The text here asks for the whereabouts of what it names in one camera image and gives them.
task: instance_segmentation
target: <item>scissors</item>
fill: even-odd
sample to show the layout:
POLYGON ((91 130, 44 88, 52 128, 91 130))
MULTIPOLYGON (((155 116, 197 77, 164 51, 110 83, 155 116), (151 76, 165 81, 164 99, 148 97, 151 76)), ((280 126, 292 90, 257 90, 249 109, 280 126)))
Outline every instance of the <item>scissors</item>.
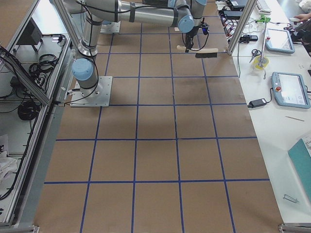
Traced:
POLYGON ((254 58, 256 57, 256 56, 259 56, 259 55, 261 55, 261 51, 260 50, 257 50, 257 49, 253 49, 252 50, 252 58, 251 58, 251 60, 249 61, 249 63, 251 63, 253 60, 254 60, 254 58))

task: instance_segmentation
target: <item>yellow tape roll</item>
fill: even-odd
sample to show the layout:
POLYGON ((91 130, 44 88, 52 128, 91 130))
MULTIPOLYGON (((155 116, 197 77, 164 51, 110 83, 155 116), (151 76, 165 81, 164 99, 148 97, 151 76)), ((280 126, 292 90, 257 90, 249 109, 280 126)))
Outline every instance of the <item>yellow tape roll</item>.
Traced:
POLYGON ((253 61, 253 66, 256 69, 263 70, 269 64, 269 59, 267 57, 263 57, 263 59, 262 59, 262 67, 259 66, 259 61, 260 61, 260 55, 255 57, 255 59, 253 61))

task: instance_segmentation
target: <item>white table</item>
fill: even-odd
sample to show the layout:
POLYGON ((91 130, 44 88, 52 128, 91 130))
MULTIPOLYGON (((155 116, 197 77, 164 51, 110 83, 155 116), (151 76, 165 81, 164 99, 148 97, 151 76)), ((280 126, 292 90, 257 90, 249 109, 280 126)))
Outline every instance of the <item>white table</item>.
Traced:
MULTIPOLYGON (((267 3, 272 9, 272 22, 288 21, 276 0, 267 0, 267 3)), ((283 27, 285 27, 284 24, 269 23, 269 28, 283 27)), ((268 57, 270 63, 266 67, 267 79, 264 80, 264 72, 253 70, 252 64, 249 63, 251 50, 261 50, 263 35, 262 33, 251 34, 256 34, 259 37, 258 42, 240 44, 239 52, 240 82, 247 103, 260 98, 270 100, 271 75, 275 71, 301 74, 305 84, 311 89, 311 77, 307 72, 310 69, 311 58, 303 46, 295 46, 294 54, 265 52, 264 56, 268 57)), ((233 53, 233 59, 238 69, 237 48, 238 46, 233 53)), ((264 107, 250 109, 249 112, 283 221, 285 223, 310 223, 311 203, 304 192, 287 151, 301 136, 311 133, 311 109, 279 106, 272 95, 271 103, 264 107), (299 202, 293 203, 285 200, 284 194, 298 199, 299 202)))

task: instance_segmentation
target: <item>blue joint cap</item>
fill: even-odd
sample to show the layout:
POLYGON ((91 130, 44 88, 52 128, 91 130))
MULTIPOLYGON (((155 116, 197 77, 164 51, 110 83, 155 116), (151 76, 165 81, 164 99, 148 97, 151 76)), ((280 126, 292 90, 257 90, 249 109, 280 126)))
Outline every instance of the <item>blue joint cap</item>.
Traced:
POLYGON ((206 6, 207 0, 195 0, 197 3, 206 6))
POLYGON ((110 21, 107 21, 107 20, 104 20, 103 21, 103 25, 108 25, 108 24, 110 24, 111 22, 110 21))
POLYGON ((92 76, 93 65, 89 60, 79 58, 73 62, 71 71, 77 80, 85 81, 92 76))
POLYGON ((193 17, 192 16, 184 16, 178 23, 178 28, 183 33, 188 33, 194 27, 193 17))
POLYGON ((168 7, 175 7, 175 4, 176 4, 176 0, 169 0, 169 1, 167 2, 167 6, 168 6, 168 7))

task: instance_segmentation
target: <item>tablet screen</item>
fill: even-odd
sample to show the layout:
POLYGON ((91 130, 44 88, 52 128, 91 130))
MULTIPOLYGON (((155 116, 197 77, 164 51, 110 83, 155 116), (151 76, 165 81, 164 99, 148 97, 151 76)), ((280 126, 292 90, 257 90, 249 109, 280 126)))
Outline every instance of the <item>tablet screen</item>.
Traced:
POLYGON ((285 103, 306 105, 300 78, 296 75, 278 74, 281 83, 281 95, 285 103))
POLYGON ((286 31, 268 29, 271 47, 274 49, 291 50, 290 39, 286 31))

